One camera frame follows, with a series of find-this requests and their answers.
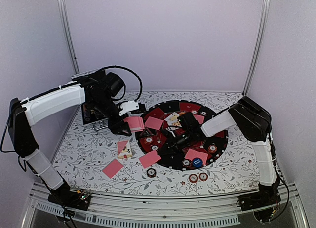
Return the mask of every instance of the white wall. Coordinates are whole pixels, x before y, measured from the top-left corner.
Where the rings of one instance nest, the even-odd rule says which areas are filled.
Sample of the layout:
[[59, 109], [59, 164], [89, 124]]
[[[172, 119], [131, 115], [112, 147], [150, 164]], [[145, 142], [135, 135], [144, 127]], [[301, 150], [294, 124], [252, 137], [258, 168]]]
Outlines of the white wall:
[[[57, 0], [0, 0], [0, 129], [12, 98], [23, 99], [67, 83], [73, 74]], [[72, 110], [51, 116], [32, 129], [48, 157]], [[5, 150], [12, 145], [7, 135]], [[0, 154], [0, 227], [19, 227], [34, 180], [17, 164], [16, 154]]]
[[316, 0], [271, 0], [249, 96], [271, 113], [278, 160], [316, 227]]
[[[66, 0], [81, 72], [136, 71], [146, 90], [241, 92], [262, 0]], [[119, 71], [127, 90], [137, 79]]]

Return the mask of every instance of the white plastic piece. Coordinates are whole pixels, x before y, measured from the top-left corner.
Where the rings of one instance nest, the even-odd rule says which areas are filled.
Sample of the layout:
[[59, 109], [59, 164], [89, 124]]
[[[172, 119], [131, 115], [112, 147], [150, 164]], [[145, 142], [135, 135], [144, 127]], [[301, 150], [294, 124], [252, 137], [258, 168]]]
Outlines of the white plastic piece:
[[275, 159], [273, 159], [271, 155], [270, 141], [267, 138], [265, 142], [251, 142], [251, 144], [257, 158], [260, 184], [271, 186], [276, 181], [277, 175], [273, 165]]
[[215, 116], [214, 118], [205, 122], [201, 126], [201, 129], [203, 133], [206, 135], [206, 137], [212, 137], [218, 132], [221, 132], [235, 124], [236, 122], [234, 121], [232, 116], [229, 114], [229, 112], [224, 111], [220, 113], [219, 115]]
[[120, 108], [122, 110], [119, 112], [119, 116], [122, 116], [123, 114], [126, 114], [127, 112], [139, 109], [139, 105], [136, 101], [128, 101], [128, 102], [123, 102]]
[[43, 118], [71, 106], [85, 102], [84, 88], [78, 85], [56, 90], [22, 105], [29, 125], [33, 126]]
[[55, 190], [63, 184], [63, 178], [57, 173], [47, 157], [39, 149], [24, 158], [47, 185]]

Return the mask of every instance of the robotic arm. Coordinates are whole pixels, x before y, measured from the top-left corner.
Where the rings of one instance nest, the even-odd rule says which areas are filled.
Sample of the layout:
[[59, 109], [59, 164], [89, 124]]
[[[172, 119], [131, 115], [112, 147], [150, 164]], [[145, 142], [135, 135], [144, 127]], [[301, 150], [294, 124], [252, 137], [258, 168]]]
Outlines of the robotic arm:
[[278, 186], [279, 176], [276, 174], [276, 154], [271, 138], [271, 116], [261, 106], [244, 96], [237, 104], [219, 112], [202, 126], [187, 112], [178, 117], [184, 134], [174, 137], [168, 135], [164, 146], [158, 154], [183, 153], [188, 147], [206, 137], [212, 137], [228, 127], [237, 125], [254, 148], [260, 174], [259, 192], [239, 197], [242, 210], [255, 209], [280, 202]]
[[86, 103], [108, 119], [108, 128], [112, 133], [130, 136], [131, 131], [124, 118], [128, 116], [127, 112], [140, 110], [141, 104], [129, 101], [116, 105], [112, 97], [123, 87], [125, 84], [118, 75], [96, 71], [22, 102], [17, 98], [11, 101], [8, 128], [15, 152], [48, 185], [51, 192], [49, 201], [86, 210], [89, 197], [82, 191], [70, 191], [67, 182], [39, 150], [31, 126], [63, 109]]

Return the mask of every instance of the white table surface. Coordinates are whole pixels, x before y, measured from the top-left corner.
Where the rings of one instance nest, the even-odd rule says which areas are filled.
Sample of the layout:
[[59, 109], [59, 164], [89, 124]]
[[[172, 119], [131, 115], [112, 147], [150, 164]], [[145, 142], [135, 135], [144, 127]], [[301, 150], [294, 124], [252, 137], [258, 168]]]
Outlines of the white table surface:
[[[137, 92], [127, 92], [127, 99], [134, 99]], [[214, 92], [143, 92], [139, 102], [149, 108], [168, 100], [190, 100], [201, 103], [215, 112], [237, 102], [240, 93]], [[144, 153], [139, 148], [135, 135], [113, 135], [108, 129], [94, 132], [85, 130], [81, 112], [78, 111], [53, 165], [60, 174], [76, 188], [152, 196], [192, 196], [227, 194], [258, 188], [259, 171], [254, 150], [248, 140], [235, 126], [228, 129], [229, 140], [223, 155], [209, 166], [197, 170], [179, 171], [154, 164], [157, 175], [147, 177], [139, 157]], [[117, 159], [116, 142], [130, 140], [133, 157], [119, 160], [124, 167], [111, 179], [101, 170], [114, 158]], [[191, 183], [190, 174], [206, 172], [207, 181]]]

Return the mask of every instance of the red card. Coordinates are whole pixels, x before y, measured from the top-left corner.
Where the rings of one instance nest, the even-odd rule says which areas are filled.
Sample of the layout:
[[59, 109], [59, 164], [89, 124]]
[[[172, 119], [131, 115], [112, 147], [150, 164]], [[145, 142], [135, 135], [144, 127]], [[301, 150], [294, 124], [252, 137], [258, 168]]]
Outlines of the red card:
[[151, 151], [150, 153], [147, 153], [146, 155], [139, 158], [140, 163], [142, 163], [144, 168], [155, 164], [160, 159], [161, 157], [157, 154], [157, 151]]
[[122, 163], [120, 163], [118, 160], [114, 159], [106, 167], [104, 167], [102, 172], [104, 174], [106, 174], [109, 178], [112, 178], [123, 167], [124, 167], [124, 165]]
[[145, 128], [143, 118], [141, 117], [127, 117], [124, 121], [128, 123], [130, 131], [132, 132], [140, 132]]
[[203, 161], [203, 165], [206, 165], [207, 157], [208, 157], [207, 153], [198, 152], [190, 148], [188, 152], [186, 153], [186, 156], [184, 157], [184, 159], [188, 159], [192, 161], [194, 158], [200, 158]]
[[194, 116], [194, 118], [196, 118], [196, 120], [199, 122], [199, 124], [203, 124], [204, 123], [204, 116], [198, 115], [198, 114], [195, 114], [193, 116]]
[[163, 120], [158, 118], [149, 117], [145, 122], [145, 127], [160, 130]]

